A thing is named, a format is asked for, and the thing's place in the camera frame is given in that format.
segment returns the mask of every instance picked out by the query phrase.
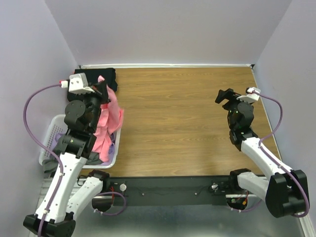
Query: screw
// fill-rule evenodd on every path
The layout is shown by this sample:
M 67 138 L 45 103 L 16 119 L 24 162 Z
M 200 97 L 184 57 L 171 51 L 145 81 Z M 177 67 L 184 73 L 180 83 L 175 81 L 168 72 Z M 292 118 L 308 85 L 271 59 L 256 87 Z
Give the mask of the screw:
M 218 190 L 218 184 L 215 184 L 215 183 L 214 183 L 214 184 L 212 185 L 212 190 Z
M 121 185 L 119 186 L 119 189 L 120 189 L 122 192 L 124 192 L 124 191 L 126 190 L 126 188 L 127 188 L 127 186 L 126 186 L 125 184 L 121 184 Z

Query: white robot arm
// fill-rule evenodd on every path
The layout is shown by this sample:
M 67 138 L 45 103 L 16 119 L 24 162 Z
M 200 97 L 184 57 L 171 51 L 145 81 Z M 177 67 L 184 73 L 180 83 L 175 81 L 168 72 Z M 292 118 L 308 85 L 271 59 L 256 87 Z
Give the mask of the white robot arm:
M 83 101 L 72 101 L 65 108 L 64 122 L 68 131 L 58 141 L 62 147 L 59 158 L 63 173 L 58 166 L 44 201 L 35 214 L 26 216 L 24 220 L 23 225 L 34 234 L 47 237 L 71 236 L 76 219 L 83 209 L 97 194 L 107 191 L 110 186 L 108 173 L 94 170 L 84 185 L 70 198 L 96 139 L 93 134 L 99 120 L 101 104 L 110 102 L 104 83 L 105 81 L 90 85 L 85 74 L 72 75 L 69 81 L 61 81 L 62 88 L 69 87 L 70 92 L 85 96 Z M 292 170 L 277 159 L 260 143 L 250 127 L 254 119 L 251 104 L 260 98 L 254 91 L 260 92 L 252 87 L 247 89 L 247 95 L 242 96 L 232 89 L 220 90 L 215 100 L 220 103 L 228 99 L 223 108 L 228 110 L 230 140 L 257 164 L 266 177 L 262 179 L 248 169 L 235 170 L 230 173 L 231 186 L 235 190 L 245 189 L 258 196 L 265 201 L 268 210 L 275 217 L 306 211 L 309 208 L 305 205 L 308 203 L 306 175 L 301 170 Z M 299 182 L 303 192 L 293 182 L 293 177 Z
M 307 178 L 303 171 L 293 170 L 273 155 L 258 138 L 251 128 L 254 119 L 252 103 L 260 98 L 260 90 L 251 87 L 247 95 L 235 93 L 232 89 L 220 90 L 215 100 L 228 102 L 223 108 L 228 111 L 230 140 L 239 151 L 245 153 L 262 170 L 265 179 L 256 176 L 248 169 L 231 172 L 232 186 L 245 189 L 263 200 L 268 210 L 275 217 L 297 215 L 309 209 Z

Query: white wall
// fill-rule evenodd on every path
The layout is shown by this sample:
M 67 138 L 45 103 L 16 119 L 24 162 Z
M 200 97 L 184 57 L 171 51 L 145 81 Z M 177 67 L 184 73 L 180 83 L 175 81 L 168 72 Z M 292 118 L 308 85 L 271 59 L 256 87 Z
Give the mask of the white wall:
M 24 128 L 23 106 L 35 90 L 68 78 L 77 64 L 44 1 L 2 1 L 0 31 L 0 236 L 22 237 L 42 183 L 39 148 Z M 31 101 L 28 120 L 38 138 L 63 112 L 65 97 L 54 88 Z
M 255 63 L 291 0 L 45 0 L 79 64 Z
M 262 93 L 283 104 L 284 119 L 276 134 L 283 160 L 306 172 L 316 228 L 316 1 L 293 0 L 263 50 L 255 68 Z M 278 107 L 265 102 L 275 127 Z

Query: wood grain surface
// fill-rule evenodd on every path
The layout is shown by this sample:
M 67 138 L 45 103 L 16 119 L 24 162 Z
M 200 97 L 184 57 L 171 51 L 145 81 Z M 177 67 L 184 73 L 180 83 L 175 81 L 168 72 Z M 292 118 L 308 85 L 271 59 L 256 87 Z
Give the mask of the wood grain surface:
M 259 168 L 229 139 L 227 111 L 215 103 L 219 89 L 240 94 L 255 86 L 249 68 L 117 69 L 118 102 L 124 108 L 111 176 L 227 175 Z M 253 130 L 270 133 L 261 101 Z M 273 138 L 265 145 L 276 155 Z

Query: white plastic basket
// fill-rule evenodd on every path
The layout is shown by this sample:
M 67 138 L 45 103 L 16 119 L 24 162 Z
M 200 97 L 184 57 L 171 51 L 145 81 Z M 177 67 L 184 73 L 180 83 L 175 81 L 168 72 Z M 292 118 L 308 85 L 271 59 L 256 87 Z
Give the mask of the white plastic basket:
M 47 130 L 47 133 L 44 138 L 43 144 L 52 150 L 53 141 L 58 133 L 66 133 L 67 125 L 64 123 L 65 115 L 57 115 L 55 116 Z M 117 159 L 118 151 L 119 151 L 119 138 L 120 138 L 120 129 L 114 133 L 115 136 L 115 151 L 114 156 L 111 163 L 103 163 L 100 165 L 85 165 L 84 169 L 109 169 L 111 168 Z M 44 149 L 41 149 L 39 155 L 39 163 L 42 165 L 43 160 L 49 159 L 49 153 Z

